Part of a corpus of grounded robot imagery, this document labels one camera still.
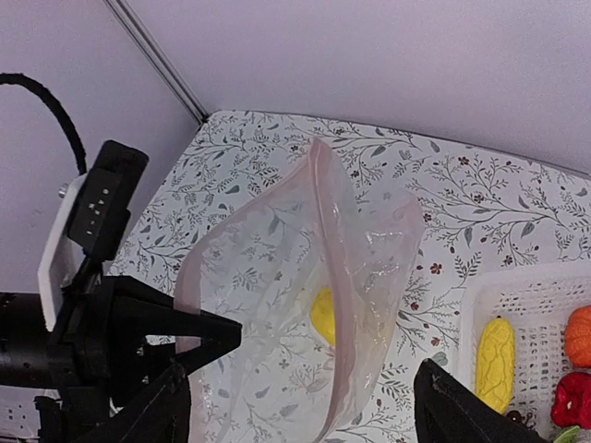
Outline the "clear zip top bag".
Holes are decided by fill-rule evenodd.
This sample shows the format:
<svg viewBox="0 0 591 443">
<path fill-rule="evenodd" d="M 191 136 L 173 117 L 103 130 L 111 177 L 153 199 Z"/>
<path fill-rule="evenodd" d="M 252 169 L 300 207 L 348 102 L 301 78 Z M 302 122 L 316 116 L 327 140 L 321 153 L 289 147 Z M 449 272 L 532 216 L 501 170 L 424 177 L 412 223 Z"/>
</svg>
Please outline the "clear zip top bag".
<svg viewBox="0 0 591 443">
<path fill-rule="evenodd" d="M 205 234 L 176 279 L 175 308 L 242 327 L 238 348 L 192 374 L 192 442 L 320 442 L 367 405 L 424 232 L 414 196 L 357 206 L 324 142 Z M 330 288 L 336 344 L 310 308 Z"/>
</svg>

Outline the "dark red toy grapes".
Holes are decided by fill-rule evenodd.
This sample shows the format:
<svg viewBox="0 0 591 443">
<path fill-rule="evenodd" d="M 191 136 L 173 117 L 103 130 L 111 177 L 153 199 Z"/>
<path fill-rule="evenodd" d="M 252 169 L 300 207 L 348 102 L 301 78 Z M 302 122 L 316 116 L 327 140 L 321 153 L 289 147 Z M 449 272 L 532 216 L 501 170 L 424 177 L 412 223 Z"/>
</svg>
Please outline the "dark red toy grapes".
<svg viewBox="0 0 591 443">
<path fill-rule="evenodd" d="M 522 425 L 528 430 L 534 430 L 536 427 L 536 414 L 532 409 L 526 410 L 524 413 L 519 410 L 512 409 L 508 411 L 505 416 L 512 422 Z"/>
</svg>

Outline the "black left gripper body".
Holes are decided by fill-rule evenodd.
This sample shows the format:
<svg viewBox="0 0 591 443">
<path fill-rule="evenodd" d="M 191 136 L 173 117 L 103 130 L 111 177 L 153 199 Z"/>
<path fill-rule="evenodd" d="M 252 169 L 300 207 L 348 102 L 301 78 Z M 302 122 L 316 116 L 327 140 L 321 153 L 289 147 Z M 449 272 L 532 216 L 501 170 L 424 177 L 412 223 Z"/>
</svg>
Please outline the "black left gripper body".
<svg viewBox="0 0 591 443">
<path fill-rule="evenodd" d="M 38 295 L 1 295 L 1 436 L 18 442 L 139 439 L 139 283 L 67 288 L 53 330 Z"/>
</svg>

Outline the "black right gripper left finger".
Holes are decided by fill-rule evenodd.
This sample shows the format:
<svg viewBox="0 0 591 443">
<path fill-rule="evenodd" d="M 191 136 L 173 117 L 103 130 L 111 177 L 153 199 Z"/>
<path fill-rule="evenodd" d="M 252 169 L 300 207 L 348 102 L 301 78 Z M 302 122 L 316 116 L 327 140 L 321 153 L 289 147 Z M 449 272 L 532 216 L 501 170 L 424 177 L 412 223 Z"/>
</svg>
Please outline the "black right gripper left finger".
<svg viewBox="0 0 591 443">
<path fill-rule="evenodd" d="M 118 414 L 76 442 L 187 442 L 190 389 L 183 366 L 173 362 Z"/>
</svg>

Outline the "red toy bell pepper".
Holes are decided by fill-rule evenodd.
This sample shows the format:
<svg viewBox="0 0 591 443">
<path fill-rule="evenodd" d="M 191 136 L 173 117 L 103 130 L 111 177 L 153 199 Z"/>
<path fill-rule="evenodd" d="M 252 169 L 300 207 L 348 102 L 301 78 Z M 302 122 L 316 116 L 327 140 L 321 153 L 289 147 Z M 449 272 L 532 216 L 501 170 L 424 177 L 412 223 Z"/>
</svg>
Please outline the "red toy bell pepper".
<svg viewBox="0 0 591 443">
<path fill-rule="evenodd" d="M 554 425 L 590 428 L 590 375 L 572 372 L 558 383 L 550 417 Z"/>
</svg>

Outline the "orange toy pumpkin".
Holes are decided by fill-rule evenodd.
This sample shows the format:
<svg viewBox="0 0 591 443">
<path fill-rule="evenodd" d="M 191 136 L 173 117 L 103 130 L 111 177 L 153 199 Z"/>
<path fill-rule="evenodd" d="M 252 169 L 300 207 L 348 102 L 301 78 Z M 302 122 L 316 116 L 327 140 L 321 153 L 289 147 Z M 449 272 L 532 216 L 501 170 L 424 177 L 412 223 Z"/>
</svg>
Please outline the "orange toy pumpkin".
<svg viewBox="0 0 591 443">
<path fill-rule="evenodd" d="M 564 351 L 575 367 L 591 366 L 590 310 L 589 305 L 574 310 L 564 332 Z"/>
</svg>

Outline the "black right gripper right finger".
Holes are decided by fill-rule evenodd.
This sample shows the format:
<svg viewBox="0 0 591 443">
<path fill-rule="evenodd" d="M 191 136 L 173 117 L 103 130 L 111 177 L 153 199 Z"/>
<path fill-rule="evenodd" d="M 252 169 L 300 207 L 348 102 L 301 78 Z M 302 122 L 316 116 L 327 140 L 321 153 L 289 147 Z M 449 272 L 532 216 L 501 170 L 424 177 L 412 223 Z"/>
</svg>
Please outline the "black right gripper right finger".
<svg viewBox="0 0 591 443">
<path fill-rule="evenodd" d="M 532 443 L 544 439 L 534 430 L 493 411 L 431 359 L 421 362 L 414 379 L 418 443 Z"/>
</svg>

